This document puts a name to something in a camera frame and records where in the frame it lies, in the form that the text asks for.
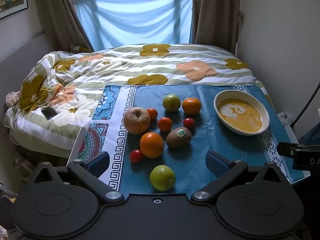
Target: small orange fruit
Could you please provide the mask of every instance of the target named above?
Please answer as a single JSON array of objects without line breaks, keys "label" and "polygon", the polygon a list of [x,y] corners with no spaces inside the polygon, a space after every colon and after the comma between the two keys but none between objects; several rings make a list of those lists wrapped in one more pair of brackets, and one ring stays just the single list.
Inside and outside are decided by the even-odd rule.
[{"label": "small orange fruit", "polygon": [[156,109],[154,109],[154,108],[148,108],[148,109],[147,109],[147,112],[149,113],[151,120],[157,119],[157,117],[158,117],[158,112],[157,112]]},{"label": "small orange fruit", "polygon": [[162,117],[158,121],[158,127],[162,132],[169,132],[172,128],[172,121],[168,117]]},{"label": "small orange fruit", "polygon": [[164,150],[161,136],[154,132],[144,134],[140,139],[140,150],[149,158],[159,157]]},{"label": "small orange fruit", "polygon": [[182,109],[186,114],[198,114],[201,110],[201,102],[197,98],[186,98],[182,102]]}]

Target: circular black cover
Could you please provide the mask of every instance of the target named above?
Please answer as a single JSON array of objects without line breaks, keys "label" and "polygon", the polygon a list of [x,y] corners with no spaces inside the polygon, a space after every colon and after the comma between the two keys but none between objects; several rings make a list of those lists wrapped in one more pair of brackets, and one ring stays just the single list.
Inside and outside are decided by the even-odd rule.
[{"label": "circular black cover", "polygon": [[63,237],[85,227],[98,207],[95,195],[84,188],[42,182],[19,195],[11,216],[16,226],[30,236]]},{"label": "circular black cover", "polygon": [[255,237],[282,236],[301,221],[299,197],[282,183],[251,183],[223,192],[216,204],[218,215],[236,231]]}]

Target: smartphone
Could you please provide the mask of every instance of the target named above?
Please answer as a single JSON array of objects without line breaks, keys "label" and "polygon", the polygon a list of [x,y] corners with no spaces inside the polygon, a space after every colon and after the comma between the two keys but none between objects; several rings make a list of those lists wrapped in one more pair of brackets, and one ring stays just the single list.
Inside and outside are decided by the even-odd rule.
[{"label": "smartphone", "polygon": [[48,120],[57,115],[57,112],[51,107],[46,107],[45,109],[42,109],[41,112]]}]

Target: apple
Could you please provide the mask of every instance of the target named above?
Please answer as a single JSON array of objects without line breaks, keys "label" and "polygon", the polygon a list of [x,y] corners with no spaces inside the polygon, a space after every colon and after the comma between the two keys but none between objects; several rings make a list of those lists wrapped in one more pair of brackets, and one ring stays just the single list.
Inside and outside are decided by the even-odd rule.
[{"label": "apple", "polygon": [[143,157],[144,157],[144,154],[142,153],[141,150],[133,150],[130,153],[129,159],[132,163],[138,163],[142,161]]},{"label": "apple", "polygon": [[180,108],[181,101],[177,95],[169,94],[163,98],[162,105],[166,111],[175,112]]},{"label": "apple", "polygon": [[133,107],[124,114],[123,124],[129,133],[140,134],[148,129],[150,115],[141,107]]},{"label": "apple", "polygon": [[165,165],[156,166],[150,173],[151,185],[160,191],[171,188],[176,183],[176,175],[173,170]]},{"label": "apple", "polygon": [[185,120],[183,120],[183,126],[191,130],[195,126],[195,120],[193,120],[192,118],[186,118]]}]

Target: striped blanket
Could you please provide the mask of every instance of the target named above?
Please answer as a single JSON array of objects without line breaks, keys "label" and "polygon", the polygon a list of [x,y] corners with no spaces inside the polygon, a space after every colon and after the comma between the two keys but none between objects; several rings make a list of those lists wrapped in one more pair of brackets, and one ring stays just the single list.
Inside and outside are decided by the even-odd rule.
[{"label": "striped blanket", "polygon": [[[95,53],[45,55],[22,82],[19,102],[4,124],[17,145],[68,157],[81,127],[88,128],[106,84],[256,84],[248,65],[218,47],[194,44],[126,45]],[[47,120],[41,110],[58,114]]]}]

